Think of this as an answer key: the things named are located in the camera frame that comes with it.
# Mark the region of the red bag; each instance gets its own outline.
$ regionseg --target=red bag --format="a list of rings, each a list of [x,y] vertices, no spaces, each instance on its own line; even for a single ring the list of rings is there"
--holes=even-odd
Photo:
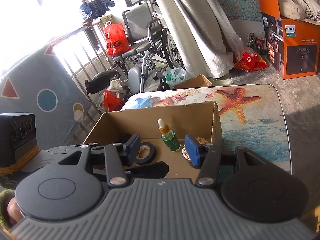
[[[104,106],[109,111],[120,111],[124,106],[124,101],[117,98],[112,92],[106,89],[104,92]]]
[[[258,53],[253,51],[251,48],[247,48],[247,51],[244,52],[242,59],[234,66],[235,69],[244,71],[261,70],[266,67],[268,67],[268,64]]]
[[[106,36],[108,55],[119,56],[130,49],[127,36],[121,23],[110,24],[103,28],[103,31]]]

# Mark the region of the blue circle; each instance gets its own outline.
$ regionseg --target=blue circle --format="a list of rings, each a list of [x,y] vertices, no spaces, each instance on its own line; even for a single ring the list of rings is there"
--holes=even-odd
[[[37,103],[42,111],[51,112],[57,107],[58,100],[56,94],[52,90],[44,89],[39,92]]]

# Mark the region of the orange cardboard box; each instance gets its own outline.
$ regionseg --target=orange cardboard box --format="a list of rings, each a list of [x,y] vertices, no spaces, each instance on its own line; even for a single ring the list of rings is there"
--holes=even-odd
[[[278,0],[259,0],[268,59],[282,79],[316,75],[319,26],[280,16]]]

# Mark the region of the metal screw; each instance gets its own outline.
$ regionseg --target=metal screw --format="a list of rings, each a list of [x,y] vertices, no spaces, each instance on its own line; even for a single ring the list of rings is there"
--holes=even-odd
[[[126,182],[125,178],[123,177],[114,177],[110,180],[112,185],[122,185]]]
[[[207,185],[213,184],[213,183],[214,183],[214,180],[213,180],[212,178],[203,177],[203,178],[200,178],[200,179],[198,180],[198,183],[199,183],[200,185],[205,185],[205,186],[207,186]]]

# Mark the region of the table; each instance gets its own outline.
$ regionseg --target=table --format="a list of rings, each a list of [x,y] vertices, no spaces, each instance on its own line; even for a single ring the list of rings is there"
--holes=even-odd
[[[284,113],[270,84],[222,86],[147,92],[133,95],[124,109],[187,105],[216,101],[222,128],[222,150],[243,145],[291,173],[291,155]]]

